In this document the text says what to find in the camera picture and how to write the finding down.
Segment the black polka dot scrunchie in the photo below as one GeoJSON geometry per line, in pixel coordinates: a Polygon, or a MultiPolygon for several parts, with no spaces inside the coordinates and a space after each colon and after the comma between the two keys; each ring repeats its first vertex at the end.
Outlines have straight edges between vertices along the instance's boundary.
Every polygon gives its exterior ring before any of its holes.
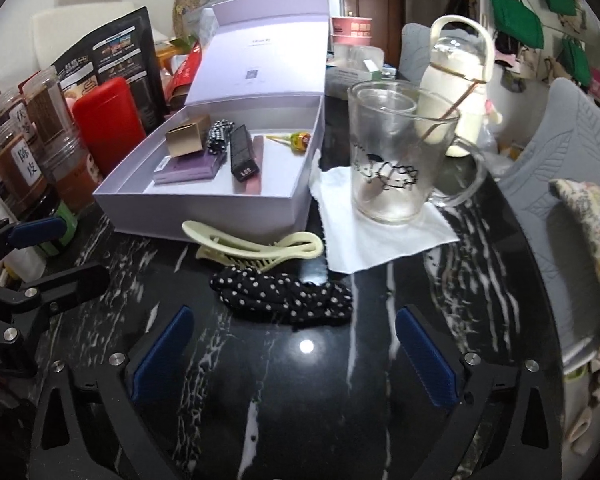
{"type": "Polygon", "coordinates": [[[351,321],[353,295],[341,284],[305,283],[288,273],[230,266],[209,285],[235,318],[295,328],[339,326],[351,321]]]}

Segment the cream hair claw clip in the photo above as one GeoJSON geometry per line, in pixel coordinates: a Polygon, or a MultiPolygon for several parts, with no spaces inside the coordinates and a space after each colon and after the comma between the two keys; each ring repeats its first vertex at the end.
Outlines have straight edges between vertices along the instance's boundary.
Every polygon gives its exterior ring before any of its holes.
{"type": "Polygon", "coordinates": [[[187,220],[183,233],[199,246],[197,259],[207,259],[222,266],[269,271],[289,260],[312,260],[324,252],[322,240],[301,231],[283,237],[272,245],[263,245],[224,233],[204,223],[187,220]]]}

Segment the clear spice jar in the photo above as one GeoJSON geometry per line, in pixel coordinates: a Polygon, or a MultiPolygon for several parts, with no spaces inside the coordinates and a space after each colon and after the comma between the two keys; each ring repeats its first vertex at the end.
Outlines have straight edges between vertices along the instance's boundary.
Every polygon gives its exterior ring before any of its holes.
{"type": "Polygon", "coordinates": [[[79,214],[94,203],[93,193],[102,175],[80,137],[56,70],[53,66],[40,70],[22,90],[29,117],[42,141],[38,162],[60,198],[79,214]]]}

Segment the red canister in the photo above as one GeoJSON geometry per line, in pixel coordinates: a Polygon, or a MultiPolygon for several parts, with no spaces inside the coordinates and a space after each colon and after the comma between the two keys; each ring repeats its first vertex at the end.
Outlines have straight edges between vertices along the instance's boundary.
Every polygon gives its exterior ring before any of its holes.
{"type": "Polygon", "coordinates": [[[122,77],[110,79],[81,96],[73,105],[72,114],[83,142],[104,176],[146,136],[130,86],[122,77]]]}

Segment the white paper napkin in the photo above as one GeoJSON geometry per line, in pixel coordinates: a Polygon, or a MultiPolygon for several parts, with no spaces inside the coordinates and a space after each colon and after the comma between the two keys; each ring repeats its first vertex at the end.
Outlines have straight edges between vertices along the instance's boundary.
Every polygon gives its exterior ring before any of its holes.
{"type": "Polygon", "coordinates": [[[310,173],[309,189],[320,213],[329,270],[355,274],[460,240],[430,205],[397,226],[366,218],[352,205],[350,177],[348,167],[323,171],[313,165],[310,173]]]}

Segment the purple flat box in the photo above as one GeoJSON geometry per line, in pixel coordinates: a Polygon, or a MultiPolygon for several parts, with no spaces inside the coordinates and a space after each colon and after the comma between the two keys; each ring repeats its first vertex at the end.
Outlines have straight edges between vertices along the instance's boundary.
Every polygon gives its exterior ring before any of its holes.
{"type": "Polygon", "coordinates": [[[172,157],[166,155],[154,170],[155,184],[212,180],[225,162],[226,155],[197,152],[172,157]]]}

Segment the gold small box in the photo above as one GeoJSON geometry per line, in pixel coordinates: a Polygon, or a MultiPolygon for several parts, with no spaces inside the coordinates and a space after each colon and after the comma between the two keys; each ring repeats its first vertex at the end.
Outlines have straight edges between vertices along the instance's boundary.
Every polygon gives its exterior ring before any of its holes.
{"type": "Polygon", "coordinates": [[[208,115],[199,115],[166,133],[166,147],[172,157],[202,152],[206,149],[211,120],[208,115]]]}

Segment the black lipstick box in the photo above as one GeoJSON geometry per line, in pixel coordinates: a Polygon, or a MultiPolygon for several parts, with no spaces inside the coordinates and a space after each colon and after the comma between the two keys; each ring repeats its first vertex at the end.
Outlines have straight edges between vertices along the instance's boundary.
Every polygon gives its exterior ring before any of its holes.
{"type": "Polygon", "coordinates": [[[245,182],[260,172],[252,136],[245,126],[235,128],[230,134],[230,171],[238,182],[245,182]]]}

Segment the lilac open gift box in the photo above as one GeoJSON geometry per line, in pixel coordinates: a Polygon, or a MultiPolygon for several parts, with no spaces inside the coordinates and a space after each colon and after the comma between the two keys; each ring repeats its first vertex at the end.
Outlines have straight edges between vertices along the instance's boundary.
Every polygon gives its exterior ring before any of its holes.
{"type": "Polygon", "coordinates": [[[95,191],[98,206],[122,233],[185,240],[195,220],[258,243],[306,227],[312,160],[323,142],[329,37],[328,0],[228,0],[213,8],[218,29],[182,110],[125,157],[95,191]],[[263,140],[260,191],[249,194],[224,162],[212,180],[155,184],[168,154],[166,133],[208,115],[245,126],[263,140]],[[296,154],[267,134],[307,131],[296,154]]]}

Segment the black snack bag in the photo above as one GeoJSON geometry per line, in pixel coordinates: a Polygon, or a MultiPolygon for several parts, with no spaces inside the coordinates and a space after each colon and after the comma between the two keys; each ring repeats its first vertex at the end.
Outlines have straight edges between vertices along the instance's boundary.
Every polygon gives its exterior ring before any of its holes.
{"type": "Polygon", "coordinates": [[[76,100],[111,79],[122,78],[130,87],[145,131],[150,133],[164,122],[168,107],[146,8],[89,32],[54,67],[61,90],[76,100]]]}

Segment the clear cartoon glass mug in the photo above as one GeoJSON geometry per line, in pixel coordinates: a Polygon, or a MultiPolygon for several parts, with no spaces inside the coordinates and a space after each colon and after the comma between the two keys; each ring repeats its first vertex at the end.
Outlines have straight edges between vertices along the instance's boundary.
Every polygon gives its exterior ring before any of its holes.
{"type": "Polygon", "coordinates": [[[446,208],[474,196],[486,180],[475,143],[456,134],[460,106],[404,80],[358,82],[348,89],[351,200],[363,216],[403,224],[426,203],[446,208]],[[450,148],[471,157],[475,175],[446,194],[437,180],[450,148]]]}

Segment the green lollipop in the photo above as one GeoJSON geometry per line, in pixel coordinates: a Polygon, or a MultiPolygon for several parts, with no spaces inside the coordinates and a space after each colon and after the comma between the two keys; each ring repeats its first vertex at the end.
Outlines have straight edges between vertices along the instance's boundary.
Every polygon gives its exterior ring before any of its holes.
{"type": "Polygon", "coordinates": [[[303,154],[309,147],[311,135],[307,131],[289,134],[267,134],[268,140],[288,146],[296,154],[303,154]]]}

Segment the white tissue box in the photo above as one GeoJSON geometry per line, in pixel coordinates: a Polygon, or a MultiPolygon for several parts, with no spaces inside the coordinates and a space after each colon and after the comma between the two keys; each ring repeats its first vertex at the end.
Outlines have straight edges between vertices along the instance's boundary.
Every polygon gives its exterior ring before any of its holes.
{"type": "Polygon", "coordinates": [[[381,80],[384,61],[385,52],[379,48],[334,44],[326,63],[326,96],[347,101],[354,84],[381,80]]]}

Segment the pink paper noodle cup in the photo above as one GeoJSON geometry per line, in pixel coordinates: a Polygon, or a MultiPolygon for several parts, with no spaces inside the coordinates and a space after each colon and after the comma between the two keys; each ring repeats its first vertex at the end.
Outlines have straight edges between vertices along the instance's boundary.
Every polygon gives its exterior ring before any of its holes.
{"type": "Polygon", "coordinates": [[[359,16],[333,16],[332,42],[349,46],[369,46],[372,43],[371,18],[359,16]]]}

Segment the brown wooden door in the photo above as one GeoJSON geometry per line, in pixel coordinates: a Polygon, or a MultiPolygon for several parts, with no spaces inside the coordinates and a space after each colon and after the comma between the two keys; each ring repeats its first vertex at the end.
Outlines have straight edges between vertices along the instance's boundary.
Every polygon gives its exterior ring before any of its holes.
{"type": "Polygon", "coordinates": [[[385,53],[385,62],[398,67],[405,0],[343,0],[343,14],[372,20],[373,47],[385,53]]]}

